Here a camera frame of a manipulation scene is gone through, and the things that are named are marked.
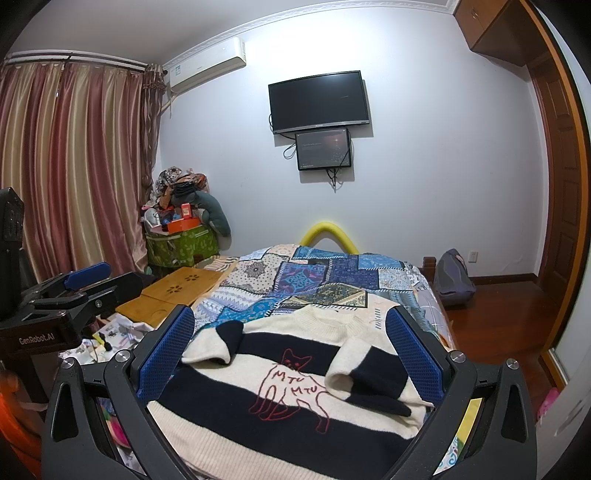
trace blue gripper pad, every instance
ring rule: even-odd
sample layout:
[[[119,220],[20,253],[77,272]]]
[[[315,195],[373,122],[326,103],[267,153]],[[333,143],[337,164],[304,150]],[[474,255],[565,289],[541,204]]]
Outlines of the blue gripper pad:
[[[193,311],[185,307],[162,339],[152,348],[149,357],[138,371],[136,396],[140,403],[147,405],[148,402],[160,398],[170,375],[193,336],[194,328]]]
[[[435,406],[439,405],[444,396],[441,370],[394,308],[389,309],[386,314],[386,335],[421,398]]]
[[[68,290],[76,291],[110,276],[111,266],[107,262],[101,262],[69,274],[68,278],[64,281],[64,287]]]

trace gray backpack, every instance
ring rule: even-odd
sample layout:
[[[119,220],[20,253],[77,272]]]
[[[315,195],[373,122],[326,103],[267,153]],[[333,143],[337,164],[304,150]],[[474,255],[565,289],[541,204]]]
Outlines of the gray backpack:
[[[455,248],[445,252],[437,262],[433,287],[445,307],[466,303],[476,293],[466,263]]]

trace pink curtain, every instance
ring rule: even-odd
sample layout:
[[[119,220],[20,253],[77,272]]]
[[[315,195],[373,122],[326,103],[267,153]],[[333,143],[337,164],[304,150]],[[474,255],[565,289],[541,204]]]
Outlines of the pink curtain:
[[[0,186],[25,202],[39,280],[101,261],[115,275],[145,268],[143,79],[81,63],[0,70]]]
[[[144,72],[141,97],[142,200],[147,202],[152,192],[152,171],[156,164],[162,94],[166,89],[164,71],[160,65],[150,64]]]

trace crown molding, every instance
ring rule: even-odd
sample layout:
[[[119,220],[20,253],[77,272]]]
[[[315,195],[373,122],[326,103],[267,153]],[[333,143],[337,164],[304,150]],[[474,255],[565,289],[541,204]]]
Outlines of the crown molding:
[[[194,47],[176,56],[172,60],[169,60],[163,66],[166,70],[170,71],[175,65],[179,64],[183,60],[186,60],[187,58],[199,53],[202,50],[205,50],[206,48],[211,47],[212,45],[215,45],[216,43],[220,43],[221,41],[227,40],[228,38],[238,37],[249,30],[253,30],[254,28],[262,27],[280,20],[286,20],[287,18],[299,17],[301,15],[313,14],[316,12],[326,12],[329,10],[367,7],[415,8],[418,10],[429,10],[431,12],[452,14],[456,9],[458,2],[459,0],[447,0],[446,5],[436,5],[418,0],[340,0],[337,2],[310,5],[308,7],[293,8],[291,10],[268,15],[251,22],[247,22],[238,27],[231,28],[230,30],[226,30],[215,37],[195,45]]]

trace black tv screen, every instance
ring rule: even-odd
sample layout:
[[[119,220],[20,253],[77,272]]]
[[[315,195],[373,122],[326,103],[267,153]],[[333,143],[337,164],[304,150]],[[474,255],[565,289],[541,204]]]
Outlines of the black tv screen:
[[[361,72],[328,73],[269,85],[273,133],[368,124]]]

